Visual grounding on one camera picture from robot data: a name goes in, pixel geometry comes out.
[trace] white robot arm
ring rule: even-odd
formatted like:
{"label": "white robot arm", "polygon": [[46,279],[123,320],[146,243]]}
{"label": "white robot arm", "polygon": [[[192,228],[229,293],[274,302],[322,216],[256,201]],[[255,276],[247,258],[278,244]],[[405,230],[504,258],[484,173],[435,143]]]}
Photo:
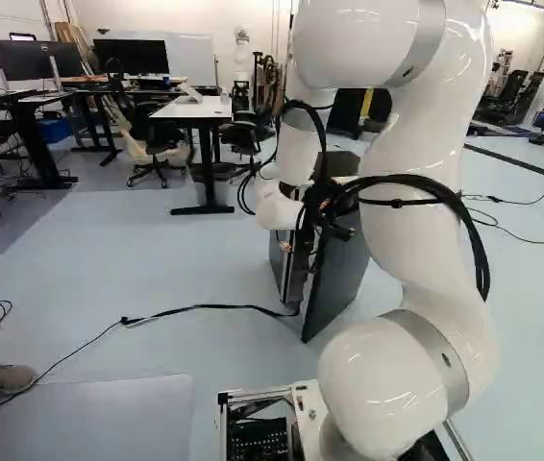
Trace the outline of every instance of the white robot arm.
{"label": "white robot arm", "polygon": [[[361,176],[420,175],[459,192],[464,137],[491,69],[490,30],[474,0],[302,0],[292,46],[289,99],[325,108],[336,88],[389,88],[393,111],[362,157]],[[264,175],[276,180],[258,186],[263,227],[294,228],[302,204],[278,185],[307,184],[318,152],[306,113],[287,113],[277,162]],[[396,184],[360,197],[432,198]],[[328,344],[319,387],[328,418],[352,449],[387,461],[491,383],[498,346],[449,208],[361,204],[360,213],[373,259],[403,284],[404,298]]]}

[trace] white wall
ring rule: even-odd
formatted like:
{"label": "white wall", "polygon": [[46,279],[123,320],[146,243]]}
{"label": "white wall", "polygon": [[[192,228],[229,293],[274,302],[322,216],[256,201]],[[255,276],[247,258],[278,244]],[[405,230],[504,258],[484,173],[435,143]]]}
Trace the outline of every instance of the white wall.
{"label": "white wall", "polygon": [[87,31],[104,28],[212,35],[219,83],[227,87],[235,79],[235,26],[249,26],[253,51],[274,52],[276,3],[280,3],[281,12],[279,54],[284,59],[290,0],[74,0],[80,26]]}
{"label": "white wall", "polygon": [[544,12],[501,3],[498,10],[489,9],[487,17],[494,51],[513,50],[511,69],[538,70],[544,55]]}

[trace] metal frame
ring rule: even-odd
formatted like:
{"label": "metal frame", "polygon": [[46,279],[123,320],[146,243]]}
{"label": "metal frame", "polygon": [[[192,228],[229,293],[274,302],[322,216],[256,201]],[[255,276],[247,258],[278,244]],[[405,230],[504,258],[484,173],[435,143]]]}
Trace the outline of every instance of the metal frame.
{"label": "metal frame", "polygon": [[[328,414],[328,409],[325,402],[323,402],[316,379],[295,382],[290,386],[272,387],[260,391],[236,390],[219,393],[217,421],[221,448],[220,461],[227,461],[227,427],[230,411],[234,408],[244,407],[250,403],[268,402],[268,405],[257,407],[250,413],[253,414],[261,411],[267,406],[279,402],[279,400],[287,400],[294,408],[295,421],[299,427],[305,460],[324,461],[319,450],[319,433],[320,430],[322,430],[322,425]],[[445,432],[449,436],[449,439],[462,461],[475,461],[451,420],[445,421],[436,431],[438,432],[441,428],[445,429]],[[290,430],[290,427],[288,429],[287,442],[288,445],[292,447],[292,431]]]}

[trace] light blue floor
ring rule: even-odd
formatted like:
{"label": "light blue floor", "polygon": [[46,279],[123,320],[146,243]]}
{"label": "light blue floor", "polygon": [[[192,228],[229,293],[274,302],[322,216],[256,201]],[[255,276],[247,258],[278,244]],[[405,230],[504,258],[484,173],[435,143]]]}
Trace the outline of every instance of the light blue floor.
{"label": "light blue floor", "polygon": [[[363,149],[363,143],[347,139],[331,142]],[[272,147],[266,144],[268,152]],[[543,177],[477,153],[466,151],[462,168],[466,192],[529,199],[544,189]],[[168,191],[89,190],[80,184],[0,255],[0,297],[15,304],[0,331],[0,362],[44,370],[122,315],[192,303],[281,309],[267,262],[268,234],[254,218],[239,211],[170,216],[169,208],[194,204],[188,183]],[[510,230],[544,239],[544,202],[474,205],[496,214]],[[492,389],[457,416],[457,426],[478,461],[511,456],[541,461],[544,247],[497,230],[481,232],[492,266],[488,304],[499,328],[504,368]],[[190,459],[216,460],[217,392],[316,377],[318,354],[331,336],[394,308],[400,299],[399,284],[373,263],[358,299],[308,345],[300,342],[299,326],[291,322],[248,311],[197,311],[118,328],[49,380],[192,375]]]}

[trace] person's foot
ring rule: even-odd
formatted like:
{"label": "person's foot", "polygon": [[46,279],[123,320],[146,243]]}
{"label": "person's foot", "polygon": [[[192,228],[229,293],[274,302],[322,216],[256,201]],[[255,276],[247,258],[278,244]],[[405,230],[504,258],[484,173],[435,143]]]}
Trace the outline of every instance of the person's foot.
{"label": "person's foot", "polygon": [[23,365],[0,365],[0,392],[18,394],[29,389],[37,374],[35,370]]}

